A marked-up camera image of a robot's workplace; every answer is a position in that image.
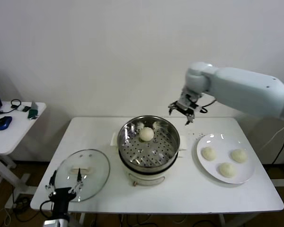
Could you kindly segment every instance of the floor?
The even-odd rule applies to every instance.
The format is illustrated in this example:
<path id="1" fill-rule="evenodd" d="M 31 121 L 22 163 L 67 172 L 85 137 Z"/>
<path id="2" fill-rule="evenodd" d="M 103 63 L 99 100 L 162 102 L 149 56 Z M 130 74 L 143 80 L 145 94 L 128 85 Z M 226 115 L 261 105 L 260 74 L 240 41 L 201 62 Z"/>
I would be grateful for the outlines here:
<path id="1" fill-rule="evenodd" d="M 13 170 L 13 172 L 21 177 L 23 173 L 31 173 L 31 177 L 28 180 L 27 184 L 31 186 L 38 186 L 38 183 L 41 181 L 41 178 L 47 168 L 45 164 L 18 164 L 17 168 Z M 271 168 L 268 171 L 268 174 L 272 179 L 276 178 L 284 178 L 284 171 L 278 168 Z M 0 184 L 0 209 L 4 207 L 7 199 L 11 194 L 11 185 L 2 181 Z M 280 196 L 284 202 L 284 188 L 277 189 Z M 32 209 L 28 209 L 23 214 L 19 214 L 18 218 L 25 220 L 34 216 L 36 211 Z M 79 219 L 80 214 L 72 214 L 75 218 Z M 225 215 L 225 219 L 229 220 L 234 215 Z M 98 214 L 96 224 L 94 223 L 96 215 L 95 214 L 87 214 L 84 222 L 85 227 L 93 226 L 93 227 L 118 227 L 120 226 L 119 216 L 117 214 Z M 6 212 L 2 210 L 0 212 L 0 227 L 5 226 L 4 220 L 6 218 Z M 212 226 L 220 226 L 218 215 L 152 215 L 148 217 L 147 215 L 126 215 L 123 218 L 123 227 L 135 227 L 137 225 L 137 218 L 140 223 L 143 223 L 146 219 L 150 218 L 147 223 L 155 223 L 156 225 L 145 225 L 147 227 L 192 227 L 194 223 L 200 220 L 210 220 L 210 222 L 202 222 L 200 224 L 195 225 L 195 227 L 212 227 Z M 22 223 L 16 220 L 15 214 L 11 214 L 11 222 L 10 227 L 41 227 L 43 226 L 45 218 L 39 213 L 35 218 L 31 221 Z M 269 212 L 269 213 L 261 213 L 251 221 L 245 224 L 245 227 L 284 227 L 284 210 L 280 212 Z"/>

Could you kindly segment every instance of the robotic arm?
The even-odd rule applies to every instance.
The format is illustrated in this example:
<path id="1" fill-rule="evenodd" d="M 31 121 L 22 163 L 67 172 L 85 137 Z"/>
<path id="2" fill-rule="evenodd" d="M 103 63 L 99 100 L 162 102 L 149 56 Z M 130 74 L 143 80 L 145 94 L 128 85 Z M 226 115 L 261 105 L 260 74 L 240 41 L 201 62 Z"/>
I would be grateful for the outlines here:
<path id="1" fill-rule="evenodd" d="M 203 93 L 234 109 L 284 120 L 284 84 L 278 78 L 204 62 L 187 70 L 180 99 L 169 105 L 169 114 L 176 109 L 187 117 L 186 124 L 193 122 L 195 111 L 207 112 L 196 104 Z"/>

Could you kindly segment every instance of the white table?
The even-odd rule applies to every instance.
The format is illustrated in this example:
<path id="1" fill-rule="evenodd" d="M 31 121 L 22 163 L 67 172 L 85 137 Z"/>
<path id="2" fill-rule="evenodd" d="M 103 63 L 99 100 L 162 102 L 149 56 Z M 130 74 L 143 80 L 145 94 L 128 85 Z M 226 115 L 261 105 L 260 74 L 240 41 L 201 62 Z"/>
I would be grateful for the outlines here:
<path id="1" fill-rule="evenodd" d="M 46 105 L 44 103 L 36 104 L 38 105 L 38 115 L 41 115 Z M 31 106 L 31 102 L 23 102 L 22 105 Z M 2 102 L 0 111 L 8 112 L 11 110 L 10 106 L 10 102 Z M 14 195 L 16 199 L 22 193 L 34 194 L 36 187 L 29 187 L 25 184 L 29 178 L 29 174 L 24 174 L 22 178 L 19 179 L 9 170 L 10 168 L 15 168 L 16 164 L 8 155 L 13 152 L 36 120 L 29 120 L 27 118 L 28 112 L 25 113 L 18 110 L 7 114 L 0 114 L 0 118 L 4 116 L 11 116 L 13 119 L 7 129 L 0 131 L 0 159 L 7 164 L 7 166 L 5 166 L 0 162 L 0 182 L 2 178 L 4 178 L 15 187 Z M 5 207 L 11 208 L 12 204 L 12 197 L 10 197 Z"/>
<path id="2" fill-rule="evenodd" d="M 209 214 L 246 213 L 282 210 L 284 204 L 254 152 L 256 169 L 252 178 L 241 185 L 231 185 L 211 177 L 195 155 L 198 139 L 209 133 L 224 133 L 238 138 L 252 150 L 238 123 L 233 118 L 197 118 L 184 126 L 185 118 L 166 118 L 186 136 L 188 150 L 169 170 L 165 181 L 156 186 L 133 187 L 123 171 L 116 147 L 110 146 L 114 132 L 130 118 L 73 118 L 32 199 L 31 207 L 39 209 L 48 200 L 45 185 L 59 164 L 74 152 L 95 148 L 104 152 L 111 164 L 109 179 L 95 197 L 69 204 L 72 212 Z"/>

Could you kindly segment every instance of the stainless steel steamer basket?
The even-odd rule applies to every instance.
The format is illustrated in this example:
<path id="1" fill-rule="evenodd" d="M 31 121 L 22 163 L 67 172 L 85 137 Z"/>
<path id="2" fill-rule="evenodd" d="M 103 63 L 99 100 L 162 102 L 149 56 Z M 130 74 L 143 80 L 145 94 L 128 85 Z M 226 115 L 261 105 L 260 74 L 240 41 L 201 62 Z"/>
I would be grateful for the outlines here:
<path id="1" fill-rule="evenodd" d="M 151 141 L 142 141 L 144 127 L 154 130 Z M 159 174 L 170 168 L 178 156 L 180 137 L 176 128 L 167 120 L 156 116 L 131 119 L 118 134 L 119 155 L 131 170 L 144 174 Z"/>

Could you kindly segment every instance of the pot lid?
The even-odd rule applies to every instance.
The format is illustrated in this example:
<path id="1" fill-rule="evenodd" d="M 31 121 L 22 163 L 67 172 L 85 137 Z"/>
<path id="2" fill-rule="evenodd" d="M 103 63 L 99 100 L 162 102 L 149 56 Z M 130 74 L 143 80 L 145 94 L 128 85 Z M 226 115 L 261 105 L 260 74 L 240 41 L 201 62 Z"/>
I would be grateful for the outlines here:
<path id="1" fill-rule="evenodd" d="M 104 187 L 110 173 L 107 156 L 95 149 L 80 150 L 65 159 L 57 169 L 55 188 L 73 187 L 80 169 L 83 186 L 72 202 L 95 196 Z"/>

